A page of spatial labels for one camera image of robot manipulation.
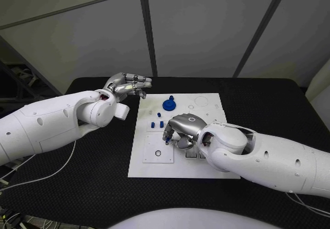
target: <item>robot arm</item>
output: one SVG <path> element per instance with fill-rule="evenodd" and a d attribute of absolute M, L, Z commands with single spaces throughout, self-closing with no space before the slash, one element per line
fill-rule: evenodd
<path fill-rule="evenodd" d="M 35 102 L 2 118 L 0 165 L 61 148 L 106 127 L 113 117 L 126 120 L 130 108 L 119 102 L 127 94 L 146 98 L 145 87 L 152 87 L 150 78 L 119 73 L 103 89 Z"/>
<path fill-rule="evenodd" d="M 282 137 L 260 133 L 246 135 L 224 123 L 195 124 L 195 115 L 184 114 L 179 117 L 169 121 L 163 139 L 168 139 L 174 130 L 184 133 L 184 140 L 168 139 L 169 143 L 179 148 L 189 148 L 191 142 L 197 141 L 208 163 L 217 170 L 231 171 L 279 191 L 330 198 L 328 152 Z"/>

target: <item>black table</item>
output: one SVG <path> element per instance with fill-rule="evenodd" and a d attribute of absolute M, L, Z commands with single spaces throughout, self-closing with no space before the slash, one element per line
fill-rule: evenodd
<path fill-rule="evenodd" d="M 68 93 L 103 88 L 109 78 L 80 78 Z M 220 93 L 230 123 L 330 151 L 330 133 L 297 84 L 287 79 L 155 78 L 150 94 Z M 266 221 L 283 228 L 328 228 L 330 219 L 295 203 L 283 192 L 247 180 L 127 178 L 139 97 L 125 103 L 126 121 L 77 141 L 65 169 L 50 179 L 3 192 L 0 205 L 25 214 L 107 228 L 126 218 L 162 208 L 208 208 Z M 52 174 L 73 145 L 38 155 L 19 169 L 12 184 Z M 303 196 L 330 210 L 330 200 Z"/>

